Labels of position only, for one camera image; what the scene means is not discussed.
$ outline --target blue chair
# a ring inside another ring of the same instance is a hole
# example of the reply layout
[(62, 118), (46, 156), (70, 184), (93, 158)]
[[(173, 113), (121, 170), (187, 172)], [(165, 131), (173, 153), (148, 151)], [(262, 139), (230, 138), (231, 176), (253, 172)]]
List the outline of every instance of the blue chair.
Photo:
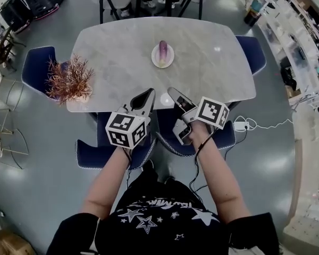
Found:
[[(180, 111), (178, 110), (179, 108), (175, 107), (171, 109), (157, 110), (158, 131), (156, 132), (156, 135), (159, 141), (170, 152), (182, 157), (193, 156), (195, 154), (193, 145), (182, 146), (172, 132), (177, 118), (180, 117)], [(233, 123), (231, 121), (227, 121), (223, 130), (218, 130), (215, 132), (213, 140), (219, 149), (225, 149), (234, 146), (236, 143), (236, 138)]]
[[(47, 82), (50, 60), (52, 60), (53, 63), (57, 63), (53, 46), (43, 46), (31, 49), (26, 55), (21, 74), (21, 81), (23, 84), (48, 98), (50, 97), (46, 92), (50, 89), (50, 85)], [(62, 63), (63, 69), (67, 66), (67, 62)]]
[[(110, 144), (105, 131), (106, 123), (111, 113), (98, 113), (97, 121), (97, 147), (89, 146), (81, 140), (75, 143), (75, 154), (77, 164), (86, 169), (102, 169), (111, 157), (116, 146)], [(132, 152), (131, 170), (140, 168), (150, 159), (155, 148), (156, 139), (153, 139), (151, 133), (145, 138), (142, 146), (138, 145)]]
[(245, 52), (252, 75), (257, 74), (266, 66), (266, 57), (257, 38), (236, 36)]

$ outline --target black t-shirt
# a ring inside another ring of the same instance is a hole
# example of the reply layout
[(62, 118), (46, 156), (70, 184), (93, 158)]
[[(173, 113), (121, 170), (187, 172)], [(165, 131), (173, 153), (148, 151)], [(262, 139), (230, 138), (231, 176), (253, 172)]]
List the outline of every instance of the black t-shirt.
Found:
[(271, 214), (223, 223), (210, 211), (191, 202), (143, 196), (104, 220), (76, 214), (61, 222), (47, 254), (81, 254), (95, 243), (100, 255), (135, 250), (137, 253), (172, 253), (205, 250), (228, 254), (229, 247), (258, 247), (264, 254), (279, 254)]

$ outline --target forearm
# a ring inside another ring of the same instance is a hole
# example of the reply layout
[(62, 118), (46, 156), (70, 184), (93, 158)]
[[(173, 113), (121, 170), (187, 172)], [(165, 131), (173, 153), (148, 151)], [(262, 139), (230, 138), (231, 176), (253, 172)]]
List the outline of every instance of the forearm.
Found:
[(117, 147), (92, 183), (82, 206), (82, 213), (91, 213), (100, 219), (109, 216), (128, 164), (125, 152)]
[[(196, 151), (207, 137), (208, 133), (200, 129), (193, 135), (192, 140)], [(209, 139), (202, 147), (198, 158), (221, 219), (228, 223), (234, 219), (249, 216), (239, 184), (213, 139)]]

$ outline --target white plate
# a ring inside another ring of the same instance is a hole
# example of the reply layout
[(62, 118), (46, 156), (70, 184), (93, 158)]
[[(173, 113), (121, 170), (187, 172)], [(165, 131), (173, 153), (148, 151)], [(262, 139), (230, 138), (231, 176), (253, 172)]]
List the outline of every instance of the white plate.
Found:
[(172, 64), (172, 62), (174, 61), (174, 49), (172, 49), (172, 47), (170, 45), (167, 45), (167, 53), (166, 53), (166, 60), (167, 63), (164, 64), (163, 67), (160, 67), (159, 62), (160, 62), (160, 45), (156, 45), (153, 49), (153, 51), (151, 52), (151, 60), (153, 61), (153, 63), (155, 64), (156, 67), (158, 68), (167, 68), (168, 66), (170, 66), (170, 64)]

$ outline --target purple eggplant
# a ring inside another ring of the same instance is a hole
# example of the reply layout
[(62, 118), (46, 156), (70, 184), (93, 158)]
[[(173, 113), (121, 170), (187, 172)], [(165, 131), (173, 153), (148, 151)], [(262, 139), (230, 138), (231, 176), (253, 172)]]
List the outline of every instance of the purple eggplant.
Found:
[(168, 52), (168, 44), (161, 40), (159, 42), (159, 66), (163, 67), (166, 63), (166, 54)]

